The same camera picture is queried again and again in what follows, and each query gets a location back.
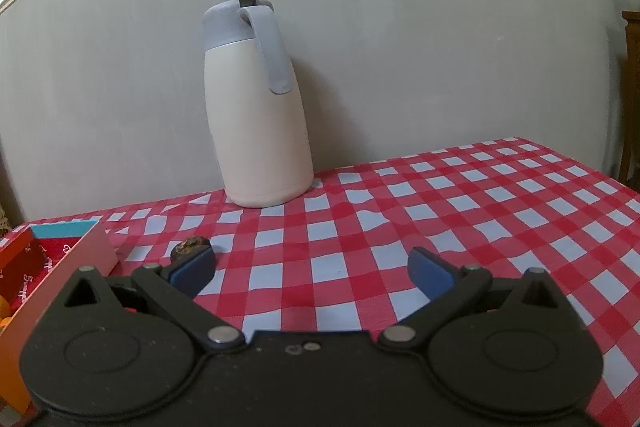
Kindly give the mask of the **small orange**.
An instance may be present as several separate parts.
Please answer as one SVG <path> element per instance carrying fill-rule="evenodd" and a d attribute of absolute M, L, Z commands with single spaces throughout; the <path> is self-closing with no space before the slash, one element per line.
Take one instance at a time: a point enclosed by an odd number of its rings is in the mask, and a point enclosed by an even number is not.
<path fill-rule="evenodd" d="M 0 331 L 6 328 L 12 317 L 12 309 L 9 301 L 3 296 L 0 296 Z"/>

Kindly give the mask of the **dark mangosteen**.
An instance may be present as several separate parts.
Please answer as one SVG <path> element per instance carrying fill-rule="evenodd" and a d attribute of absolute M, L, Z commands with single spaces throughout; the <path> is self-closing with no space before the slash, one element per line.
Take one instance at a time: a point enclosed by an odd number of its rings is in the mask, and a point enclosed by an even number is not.
<path fill-rule="evenodd" d="M 176 262 L 177 260 L 190 255 L 192 251 L 196 251 L 198 248 L 209 246 L 210 242 L 207 237 L 199 235 L 188 237 L 171 249 L 170 260 L 172 262 Z"/>

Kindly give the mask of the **colourful cardboard box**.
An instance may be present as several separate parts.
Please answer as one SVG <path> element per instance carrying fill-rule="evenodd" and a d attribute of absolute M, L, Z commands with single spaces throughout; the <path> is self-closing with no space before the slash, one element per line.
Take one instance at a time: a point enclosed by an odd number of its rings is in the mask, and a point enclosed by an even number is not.
<path fill-rule="evenodd" d="M 20 419 L 29 407 L 18 359 L 26 340 L 53 298 L 83 265 L 106 275 L 117 265 L 103 225 L 75 220 L 26 225 L 1 239 L 1 296 L 12 317 L 1 331 L 1 418 Z"/>

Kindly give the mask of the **red white checkered tablecloth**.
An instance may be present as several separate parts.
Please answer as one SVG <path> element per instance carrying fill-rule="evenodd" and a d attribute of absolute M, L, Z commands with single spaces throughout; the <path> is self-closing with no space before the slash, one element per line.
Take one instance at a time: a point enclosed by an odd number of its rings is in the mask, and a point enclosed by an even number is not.
<path fill-rule="evenodd" d="M 266 209 L 215 191 L 82 220 L 99 221 L 116 246 L 109 277 L 166 267 L 178 243 L 207 237 L 216 271 L 194 301 L 246 343 L 204 355 L 149 410 L 63 416 L 34 403 L 34 426 L 638 424 L 639 196 L 548 147 L 506 138 L 335 169 Z M 408 274 L 416 247 L 495 277 L 546 270 L 603 355 L 588 405 L 478 413 L 419 355 L 380 346 L 386 327 L 427 304 Z"/>

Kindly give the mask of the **wooden side stand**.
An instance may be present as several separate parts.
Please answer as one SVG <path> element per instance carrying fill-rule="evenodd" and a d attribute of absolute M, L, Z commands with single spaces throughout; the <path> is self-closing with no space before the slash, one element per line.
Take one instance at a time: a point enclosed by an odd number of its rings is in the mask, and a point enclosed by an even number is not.
<path fill-rule="evenodd" d="M 618 181 L 639 190 L 639 12 L 623 11 L 627 58 L 623 67 L 623 150 Z"/>

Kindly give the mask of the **cream grey thermos jug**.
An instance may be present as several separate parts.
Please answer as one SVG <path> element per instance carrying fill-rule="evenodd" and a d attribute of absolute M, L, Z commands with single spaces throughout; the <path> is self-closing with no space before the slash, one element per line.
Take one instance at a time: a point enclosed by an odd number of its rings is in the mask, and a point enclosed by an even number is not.
<path fill-rule="evenodd" d="M 203 17 L 206 114 L 224 191 L 265 208 L 314 179 L 302 96 L 273 5 L 228 0 Z"/>

